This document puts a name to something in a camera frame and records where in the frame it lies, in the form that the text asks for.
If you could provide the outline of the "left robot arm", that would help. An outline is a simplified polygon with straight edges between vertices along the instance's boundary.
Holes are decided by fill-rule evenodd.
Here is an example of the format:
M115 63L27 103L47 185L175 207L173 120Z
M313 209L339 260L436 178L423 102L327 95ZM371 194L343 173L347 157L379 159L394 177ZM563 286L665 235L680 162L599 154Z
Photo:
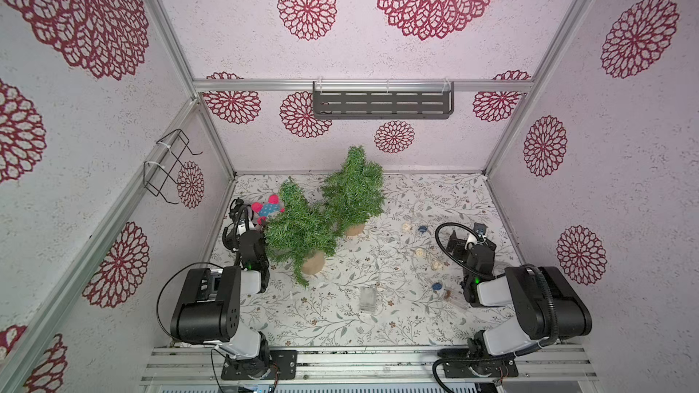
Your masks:
M262 332L241 325L241 302L266 292L270 268L265 238L253 225L261 207L232 201L231 224L222 233L233 264L219 266L196 262L182 267L186 273L168 326L156 313L159 326L176 343L210 347L224 358L223 375L265 378L272 371L269 342Z

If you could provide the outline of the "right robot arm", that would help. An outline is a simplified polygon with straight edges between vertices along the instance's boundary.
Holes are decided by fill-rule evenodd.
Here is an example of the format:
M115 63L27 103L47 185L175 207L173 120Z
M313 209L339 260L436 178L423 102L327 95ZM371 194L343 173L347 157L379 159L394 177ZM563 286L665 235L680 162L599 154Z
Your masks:
M446 378L494 378L495 390L519 375L515 360L556 344L587 336L593 319L567 278L557 267L532 264L506 267L493 273L497 246L485 236L486 225L467 227L456 222L438 225L438 248L462 269L465 303L474 309L513 307L514 317L478 331L461 349L443 349L431 374L444 392Z

